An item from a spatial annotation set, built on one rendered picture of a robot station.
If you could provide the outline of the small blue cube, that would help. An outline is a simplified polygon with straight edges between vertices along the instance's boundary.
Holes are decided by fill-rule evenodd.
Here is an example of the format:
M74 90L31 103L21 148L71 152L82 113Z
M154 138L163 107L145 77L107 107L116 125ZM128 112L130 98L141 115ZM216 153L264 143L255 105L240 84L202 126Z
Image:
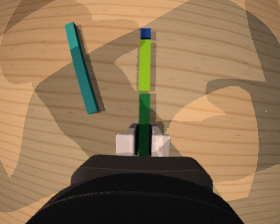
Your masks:
M140 38L151 40L151 28L141 28Z

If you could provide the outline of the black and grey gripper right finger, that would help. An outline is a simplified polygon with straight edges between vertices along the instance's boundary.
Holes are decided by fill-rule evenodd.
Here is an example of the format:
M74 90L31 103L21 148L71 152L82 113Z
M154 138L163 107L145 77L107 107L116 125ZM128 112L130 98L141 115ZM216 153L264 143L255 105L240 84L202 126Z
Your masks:
M149 156L170 157L171 136L162 134L157 124L150 124L149 129Z

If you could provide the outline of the turquoise rod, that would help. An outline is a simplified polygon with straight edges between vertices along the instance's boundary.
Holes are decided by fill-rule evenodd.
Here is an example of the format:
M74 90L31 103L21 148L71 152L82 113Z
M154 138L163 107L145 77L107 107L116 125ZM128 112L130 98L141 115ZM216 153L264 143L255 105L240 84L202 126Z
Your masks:
M100 111L91 84L82 47L80 44L77 27L74 22L65 25L68 44L78 79L81 94L88 114Z

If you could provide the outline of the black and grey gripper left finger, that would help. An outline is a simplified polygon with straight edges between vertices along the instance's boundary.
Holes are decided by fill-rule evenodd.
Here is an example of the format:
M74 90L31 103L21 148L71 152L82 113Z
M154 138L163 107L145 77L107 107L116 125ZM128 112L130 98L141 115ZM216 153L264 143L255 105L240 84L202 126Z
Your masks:
M131 124L125 133L116 135L116 155L137 156L139 148L139 124Z

